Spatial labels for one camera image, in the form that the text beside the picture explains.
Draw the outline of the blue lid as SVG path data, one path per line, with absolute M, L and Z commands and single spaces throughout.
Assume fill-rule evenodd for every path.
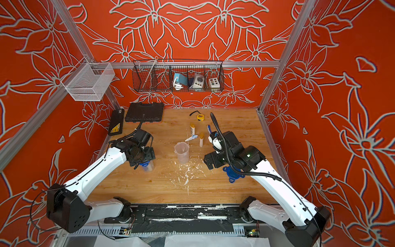
M 152 170 L 154 168 L 154 162 L 153 160 L 146 161 L 144 163 L 140 163 L 140 166 L 143 167 L 143 169 Z
M 223 167 L 223 171 L 227 174 L 229 183 L 235 183 L 236 180 L 245 178 L 245 175 L 234 172 L 230 166 Z

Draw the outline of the clear plastic container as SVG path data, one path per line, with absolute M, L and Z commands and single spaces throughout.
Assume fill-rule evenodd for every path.
M 185 142 L 179 142 L 174 147 L 174 153 L 177 155 L 180 164 L 189 162 L 189 145 Z
M 142 165 L 144 172 L 151 172 L 154 170 L 154 165 L 152 163 L 147 163 Z

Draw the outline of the white bottle yellow cap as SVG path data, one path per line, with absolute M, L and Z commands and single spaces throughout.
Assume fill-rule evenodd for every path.
M 199 134 L 199 146 L 203 147 L 204 145 L 204 133 Z
M 190 124 L 191 135 L 195 135 L 195 125 L 193 123 Z

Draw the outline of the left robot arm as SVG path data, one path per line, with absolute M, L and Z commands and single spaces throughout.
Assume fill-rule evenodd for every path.
M 74 233 L 86 223 L 111 219 L 116 223 L 132 220 L 131 204 L 124 198 L 114 197 L 102 202 L 89 202 L 93 190 L 117 167 L 129 162 L 137 168 L 155 159 L 152 147 L 153 136 L 133 135 L 110 143 L 110 148 L 97 161 L 76 177 L 62 185 L 55 183 L 47 193 L 46 216 L 57 226 Z

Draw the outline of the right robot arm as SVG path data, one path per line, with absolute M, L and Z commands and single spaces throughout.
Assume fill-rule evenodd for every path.
M 204 156 L 204 163 L 209 169 L 228 164 L 235 173 L 250 176 L 281 206 L 276 209 L 248 197 L 239 209 L 245 221 L 262 221 L 278 229 L 295 247 L 312 247 L 322 242 L 322 234 L 331 216 L 329 210 L 315 206 L 299 194 L 256 147 L 217 149 Z

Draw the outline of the white blue toothpaste tube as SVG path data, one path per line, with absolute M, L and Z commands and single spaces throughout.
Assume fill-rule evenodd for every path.
M 192 140 L 194 140 L 194 139 L 197 139 L 199 136 L 198 135 L 192 135 L 191 137 L 188 137 L 187 139 L 185 139 L 185 142 L 189 142 L 189 141 L 192 141 Z

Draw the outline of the black box yellow label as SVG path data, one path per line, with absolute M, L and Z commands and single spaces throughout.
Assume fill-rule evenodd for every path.
M 110 124 L 108 128 L 108 136 L 115 136 L 122 134 L 124 114 L 125 114 L 125 110 L 123 108 L 114 110 L 112 112 Z

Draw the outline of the yellow tape measure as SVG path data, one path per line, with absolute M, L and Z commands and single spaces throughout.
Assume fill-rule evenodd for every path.
M 202 114 L 202 113 L 201 113 L 200 111 L 198 111 L 198 110 L 196 110 L 196 111 L 190 113 L 189 116 L 192 116 L 192 115 L 194 115 L 195 113 L 197 114 L 197 115 L 196 115 L 196 119 L 197 119 L 198 121 L 204 121 L 204 120 L 205 120 L 205 115 Z

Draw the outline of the black tool case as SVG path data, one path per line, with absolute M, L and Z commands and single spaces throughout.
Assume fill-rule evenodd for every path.
M 161 122 L 163 111 L 163 103 L 131 103 L 124 119 L 125 122 Z

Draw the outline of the white button box in basket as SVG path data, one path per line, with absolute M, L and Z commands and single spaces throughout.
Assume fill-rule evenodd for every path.
M 209 78 L 208 85 L 212 91 L 219 90 L 221 87 L 218 78 Z

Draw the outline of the grey device in basket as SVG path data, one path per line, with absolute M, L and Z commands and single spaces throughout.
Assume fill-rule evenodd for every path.
M 195 74 L 194 78 L 192 79 L 191 86 L 189 88 L 195 90 L 202 90 L 204 88 L 204 84 L 205 84 L 204 76 L 200 74 Z

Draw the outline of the blue white item in basket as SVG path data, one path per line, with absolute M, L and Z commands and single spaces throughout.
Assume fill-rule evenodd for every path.
M 175 73 L 173 87 L 176 91 L 188 89 L 188 78 L 180 73 Z

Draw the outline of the aluminium crossbar back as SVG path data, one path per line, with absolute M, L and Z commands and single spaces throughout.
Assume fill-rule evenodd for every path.
M 158 65 L 158 66 L 192 66 L 192 65 L 221 65 L 224 69 L 235 69 L 235 68 L 278 68 L 280 66 L 279 61 L 187 61 L 182 60 L 181 62 L 163 62 L 163 61 L 135 61 L 135 62 L 109 62 L 113 69 L 132 69 L 135 65 Z

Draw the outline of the aluminium frame post left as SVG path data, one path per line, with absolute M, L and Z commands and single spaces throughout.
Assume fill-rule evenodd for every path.
M 105 63 L 99 63 L 95 60 L 92 52 L 87 46 L 87 43 L 85 42 L 79 28 L 77 27 L 74 19 L 72 18 L 66 4 L 63 1 L 52 1 L 51 2 L 61 18 L 63 24 L 66 26 L 69 34 L 73 38 L 76 46 L 78 47 L 79 51 L 81 52 L 83 58 L 78 62 L 77 68 L 85 63 L 89 63 L 92 68 L 94 69 L 104 69 L 104 64 Z M 104 97 L 107 97 L 108 100 L 111 103 L 111 106 L 113 109 L 120 109 L 120 105 L 114 95 L 114 93 L 111 91 L 110 86 L 108 87 Z

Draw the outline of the aluminium frame post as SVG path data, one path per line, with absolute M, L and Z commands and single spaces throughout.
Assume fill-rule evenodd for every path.
M 85 63 L 89 63 L 92 68 L 94 69 L 104 69 L 104 64 L 105 63 L 99 63 L 95 60 L 92 52 L 87 46 L 87 43 L 85 42 L 79 28 L 77 27 L 74 19 L 72 18 L 66 4 L 63 1 L 52 1 L 51 2 L 61 18 L 63 24 L 66 26 L 69 34 L 73 38 L 76 46 L 78 47 L 79 51 L 81 52 L 83 58 L 78 62 L 77 68 Z M 114 93 L 111 91 L 110 86 L 108 87 L 104 97 L 107 97 L 108 100 L 111 103 L 111 106 L 113 109 L 120 109 L 120 105 L 114 95 Z
M 315 3 L 316 3 L 315 0 L 308 0 L 308 1 L 304 2 L 304 5 L 301 9 L 301 12 L 300 12 L 298 18 L 296 19 L 295 25 L 293 27 L 291 34 L 290 34 L 290 37 L 289 37 L 288 42 L 285 46 L 285 49 L 281 55 L 281 58 L 279 61 L 279 66 L 275 70 L 275 72 L 272 76 L 272 79 L 265 90 L 263 99 L 259 105 L 258 113 L 260 115 L 263 114 L 264 109 L 265 109 L 266 105 L 268 104 L 269 98 L 270 98 L 272 92 L 274 91 L 274 87 L 275 87 L 276 83 L 278 82 L 279 77 L 281 76 L 282 72 L 285 70 L 287 61 L 289 60 L 289 58 L 291 56 L 292 50 L 295 47 L 295 44 L 302 32 L 302 29 L 307 21 L 307 18 L 309 17 L 310 12 L 313 10 Z

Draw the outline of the aluminium frame post right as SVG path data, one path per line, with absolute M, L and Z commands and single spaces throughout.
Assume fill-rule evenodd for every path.
M 301 9 L 301 12 L 300 12 L 298 18 L 296 19 L 295 25 L 293 27 L 291 34 L 290 34 L 290 37 L 289 37 L 288 42 L 285 46 L 285 49 L 281 55 L 281 58 L 279 61 L 279 66 L 275 70 L 275 72 L 272 76 L 272 79 L 265 90 L 263 99 L 259 105 L 258 113 L 260 115 L 263 114 L 264 109 L 265 109 L 266 105 L 268 104 L 269 98 L 270 98 L 272 92 L 274 91 L 274 87 L 275 87 L 276 83 L 278 82 L 279 77 L 281 76 L 282 72 L 285 70 L 287 61 L 289 60 L 289 58 L 291 56 L 292 50 L 295 47 L 295 44 L 302 32 L 302 29 L 307 21 L 307 18 L 309 17 L 310 12 L 313 10 L 315 3 L 316 3 L 315 0 L 308 0 L 308 1 L 304 2 L 304 5 Z

